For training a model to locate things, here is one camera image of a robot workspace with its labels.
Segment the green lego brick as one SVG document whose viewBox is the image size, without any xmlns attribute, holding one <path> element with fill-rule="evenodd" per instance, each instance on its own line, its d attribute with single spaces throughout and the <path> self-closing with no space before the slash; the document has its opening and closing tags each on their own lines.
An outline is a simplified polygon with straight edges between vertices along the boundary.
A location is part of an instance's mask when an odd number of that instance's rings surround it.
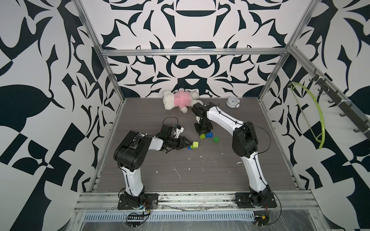
<svg viewBox="0 0 370 231">
<path fill-rule="evenodd" d="M 218 143 L 220 141 L 220 138 L 216 136 L 216 137 L 213 138 L 213 141 Z"/>
</svg>

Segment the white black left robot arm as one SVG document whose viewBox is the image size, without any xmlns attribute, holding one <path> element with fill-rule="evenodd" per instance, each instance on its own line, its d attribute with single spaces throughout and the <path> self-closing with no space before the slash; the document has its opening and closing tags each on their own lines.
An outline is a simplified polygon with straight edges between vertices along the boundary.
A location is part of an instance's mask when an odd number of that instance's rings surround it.
<svg viewBox="0 0 370 231">
<path fill-rule="evenodd" d="M 148 135 L 134 130 L 128 132 L 114 153 L 114 160 L 125 179 L 125 194 L 133 199 L 141 199 L 144 185 L 141 180 L 141 166 L 148 151 L 181 150 L 193 142 L 182 136 L 181 126 L 163 125 L 160 132 Z"/>
</svg>

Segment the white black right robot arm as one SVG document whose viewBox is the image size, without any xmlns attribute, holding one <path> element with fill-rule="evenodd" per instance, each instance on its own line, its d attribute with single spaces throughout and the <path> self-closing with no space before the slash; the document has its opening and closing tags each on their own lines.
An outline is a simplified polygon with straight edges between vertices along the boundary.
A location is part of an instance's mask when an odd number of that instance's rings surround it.
<svg viewBox="0 0 370 231">
<path fill-rule="evenodd" d="M 232 135 L 232 149 L 242 159 L 248 175 L 251 194 L 259 200 L 270 196 L 272 193 L 258 159 L 258 139 L 254 125 L 251 122 L 237 120 L 212 102 L 196 103 L 192 107 L 192 112 L 197 118 L 194 126 L 199 135 L 211 132 L 212 122 Z"/>
</svg>

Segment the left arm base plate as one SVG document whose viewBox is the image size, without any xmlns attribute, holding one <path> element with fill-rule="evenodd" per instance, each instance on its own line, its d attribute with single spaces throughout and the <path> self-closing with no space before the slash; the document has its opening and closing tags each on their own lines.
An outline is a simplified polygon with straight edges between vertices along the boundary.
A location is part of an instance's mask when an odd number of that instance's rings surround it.
<svg viewBox="0 0 370 231">
<path fill-rule="evenodd" d="M 140 208 L 155 208 L 158 205 L 159 194 L 141 193 L 139 196 L 132 196 L 123 193 L 119 196 L 118 210 L 130 210 Z"/>
</svg>

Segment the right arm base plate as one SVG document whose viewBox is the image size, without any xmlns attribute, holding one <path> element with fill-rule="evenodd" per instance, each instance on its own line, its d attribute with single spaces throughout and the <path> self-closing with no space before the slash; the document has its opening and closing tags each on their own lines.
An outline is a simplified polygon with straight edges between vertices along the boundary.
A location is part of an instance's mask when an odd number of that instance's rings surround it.
<svg viewBox="0 0 370 231">
<path fill-rule="evenodd" d="M 271 191 L 261 193 L 235 193 L 234 202 L 239 208 L 276 208 L 277 203 Z"/>
</svg>

